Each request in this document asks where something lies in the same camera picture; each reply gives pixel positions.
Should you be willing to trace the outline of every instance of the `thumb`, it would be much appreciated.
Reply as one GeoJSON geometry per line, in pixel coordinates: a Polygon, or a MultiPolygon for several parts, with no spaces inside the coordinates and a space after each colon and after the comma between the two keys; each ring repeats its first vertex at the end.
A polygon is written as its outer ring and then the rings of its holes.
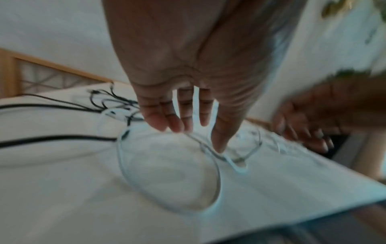
{"type": "Polygon", "coordinates": [[[249,107],[242,105],[237,107],[219,105],[216,123],[211,135],[213,148],[218,153],[225,150],[229,140],[240,128],[248,110],[249,107]]]}

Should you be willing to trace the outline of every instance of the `wooden frame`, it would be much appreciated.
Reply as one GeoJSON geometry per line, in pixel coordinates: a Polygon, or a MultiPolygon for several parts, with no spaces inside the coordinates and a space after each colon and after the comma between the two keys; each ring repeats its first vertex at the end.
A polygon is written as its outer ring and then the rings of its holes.
{"type": "Polygon", "coordinates": [[[92,80],[97,80],[101,82],[113,82],[113,80],[111,79],[90,74],[82,70],[77,70],[64,65],[55,64],[49,61],[39,59],[37,57],[32,57],[21,53],[0,49],[0,81],[3,81],[2,96],[4,98],[17,96],[18,94],[22,93],[21,83],[19,79],[21,73],[18,65],[19,60],[75,74],[92,80]]]}

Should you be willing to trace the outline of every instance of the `hand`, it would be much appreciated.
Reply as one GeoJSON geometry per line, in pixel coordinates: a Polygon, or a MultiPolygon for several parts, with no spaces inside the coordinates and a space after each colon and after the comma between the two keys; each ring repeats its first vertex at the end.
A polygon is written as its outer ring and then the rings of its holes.
{"type": "Polygon", "coordinates": [[[386,79],[333,79],[285,102],[273,130],[316,152],[333,148],[328,135],[386,129],[386,79]]]}
{"type": "Polygon", "coordinates": [[[137,94],[145,121],[158,130],[209,123],[219,102],[212,143],[225,150],[262,82],[280,64],[305,0],[105,0],[111,39],[137,94]],[[178,89],[180,118],[172,104],[178,89]]]}

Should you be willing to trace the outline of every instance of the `white tabletop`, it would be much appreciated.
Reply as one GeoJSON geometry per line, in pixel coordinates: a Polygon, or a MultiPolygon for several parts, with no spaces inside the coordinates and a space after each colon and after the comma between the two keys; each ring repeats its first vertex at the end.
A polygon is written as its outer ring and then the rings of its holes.
{"type": "MultiPolygon", "coordinates": [[[[87,89],[90,87],[44,95],[89,105],[87,89]]],[[[135,99],[129,85],[117,84],[116,91],[135,99]]],[[[0,104],[8,103],[54,102],[33,97],[0,100],[0,104]]],[[[0,138],[98,133],[117,136],[125,127],[106,118],[98,132],[98,117],[57,109],[3,110],[0,138]]],[[[243,128],[252,127],[246,122],[243,128]]],[[[195,130],[206,133],[199,126],[195,130]]],[[[155,138],[149,143],[149,155],[152,147],[173,152],[166,144],[155,138]]],[[[320,167],[311,157],[283,156],[265,145],[247,161],[247,173],[237,173],[225,162],[218,162],[223,186],[220,202],[211,212],[193,216],[164,210],[127,186],[114,143],[56,141],[25,145],[0,149],[0,159],[2,243],[205,243],[386,199],[383,185],[328,160],[320,167]]],[[[149,168],[151,174],[145,180],[153,190],[175,189],[166,195],[182,199],[199,197],[194,193],[197,187],[189,185],[189,180],[205,176],[180,174],[172,168],[158,170],[163,163],[160,158],[154,162],[154,171],[149,168]]],[[[208,187],[213,187],[210,179],[208,182],[208,187]]]]}

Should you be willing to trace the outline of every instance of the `white table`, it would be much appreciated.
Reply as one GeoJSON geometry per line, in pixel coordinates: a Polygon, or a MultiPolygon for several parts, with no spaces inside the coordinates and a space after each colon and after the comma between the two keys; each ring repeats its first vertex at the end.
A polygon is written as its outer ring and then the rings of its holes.
{"type": "MultiPolygon", "coordinates": [[[[88,105],[87,89],[44,95],[88,105]]],[[[135,98],[131,86],[116,84],[116,91],[135,98]]],[[[0,100],[8,103],[51,102],[32,97],[0,100]]],[[[0,138],[95,135],[97,118],[56,109],[4,110],[0,138]]],[[[102,135],[117,136],[124,126],[106,119],[102,135]]],[[[327,160],[326,167],[318,168],[309,158],[288,158],[261,148],[248,163],[248,172],[238,174],[219,162],[224,188],[218,206],[202,216],[185,216],[161,209],[125,184],[113,143],[56,141],[2,149],[1,242],[204,243],[386,199],[383,185],[327,160]]],[[[168,179],[170,174],[155,176],[168,179]]]]}

